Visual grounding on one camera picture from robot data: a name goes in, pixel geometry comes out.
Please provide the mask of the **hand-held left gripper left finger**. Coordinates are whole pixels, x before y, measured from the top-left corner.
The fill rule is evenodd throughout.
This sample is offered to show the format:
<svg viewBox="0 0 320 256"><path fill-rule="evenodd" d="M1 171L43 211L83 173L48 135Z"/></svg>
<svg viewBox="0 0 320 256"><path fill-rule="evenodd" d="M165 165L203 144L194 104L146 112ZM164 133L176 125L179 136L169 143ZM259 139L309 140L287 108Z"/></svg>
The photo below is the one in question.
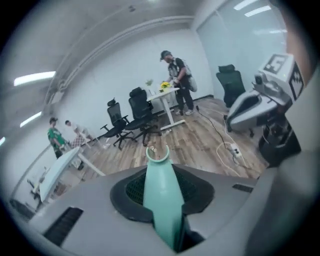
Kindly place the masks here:
<svg viewBox="0 0 320 256"><path fill-rule="evenodd" d="M110 201L126 219L135 222L152 222L153 212L143 206L147 170L131 174L118 181L110 190Z"/></svg>

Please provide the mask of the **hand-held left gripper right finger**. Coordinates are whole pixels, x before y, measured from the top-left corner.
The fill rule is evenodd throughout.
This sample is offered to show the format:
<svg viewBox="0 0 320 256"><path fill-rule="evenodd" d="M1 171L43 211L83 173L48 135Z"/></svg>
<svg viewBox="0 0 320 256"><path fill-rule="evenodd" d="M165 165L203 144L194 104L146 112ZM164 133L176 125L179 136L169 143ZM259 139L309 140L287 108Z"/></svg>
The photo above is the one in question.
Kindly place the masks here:
<svg viewBox="0 0 320 256"><path fill-rule="evenodd" d="M213 185L175 164L172 167L184 200L181 206L182 214L192 215L203 212L214 198Z"/></svg>

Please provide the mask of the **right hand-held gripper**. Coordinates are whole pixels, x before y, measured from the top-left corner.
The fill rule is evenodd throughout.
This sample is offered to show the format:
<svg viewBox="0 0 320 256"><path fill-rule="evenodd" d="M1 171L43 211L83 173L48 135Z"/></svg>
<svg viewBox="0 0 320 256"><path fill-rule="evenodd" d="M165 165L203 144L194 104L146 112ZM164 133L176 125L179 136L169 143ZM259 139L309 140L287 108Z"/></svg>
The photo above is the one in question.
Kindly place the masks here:
<svg viewBox="0 0 320 256"><path fill-rule="evenodd" d="M226 116L228 132L243 132L273 122L285 113L304 89L292 54L274 53L254 74L252 89L242 93Z"/></svg>

